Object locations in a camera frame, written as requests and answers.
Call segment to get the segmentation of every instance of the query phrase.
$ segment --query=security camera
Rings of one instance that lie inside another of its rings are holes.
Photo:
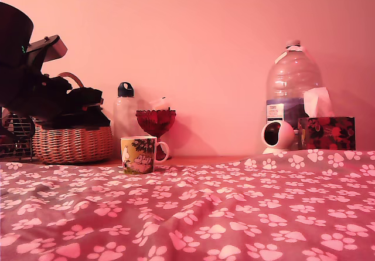
[[[280,153],[289,150],[295,133],[293,127],[286,121],[275,120],[263,127],[261,137],[267,146],[263,154]]]

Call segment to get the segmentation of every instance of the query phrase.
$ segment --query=wire rack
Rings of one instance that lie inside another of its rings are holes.
[[[0,125],[16,136],[14,139],[0,132],[0,161],[32,161],[31,123],[12,113],[0,120]]]

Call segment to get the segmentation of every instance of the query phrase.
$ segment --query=bottle label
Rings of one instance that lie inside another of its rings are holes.
[[[296,130],[301,117],[309,117],[305,113],[304,98],[267,100],[267,122],[284,120]]]
[[[284,104],[267,105],[267,122],[274,120],[284,120]]]

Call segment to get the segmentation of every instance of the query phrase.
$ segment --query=large plastic water bottle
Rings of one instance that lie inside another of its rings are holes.
[[[267,79],[267,122],[284,120],[297,130],[298,118],[308,117],[304,92],[323,87],[321,73],[299,40],[287,42]]]
[[[117,89],[118,97],[113,111],[113,138],[114,157],[120,158],[121,137],[146,135],[137,122],[137,100],[134,98],[134,89],[128,82],[122,82]]]

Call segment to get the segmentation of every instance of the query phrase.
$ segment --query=bottle cap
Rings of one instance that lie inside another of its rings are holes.
[[[289,40],[287,41],[286,48],[288,49],[290,46],[300,46],[300,45],[301,45],[301,41],[299,40]]]
[[[119,97],[134,97],[134,89],[128,82],[121,82],[117,89]]]

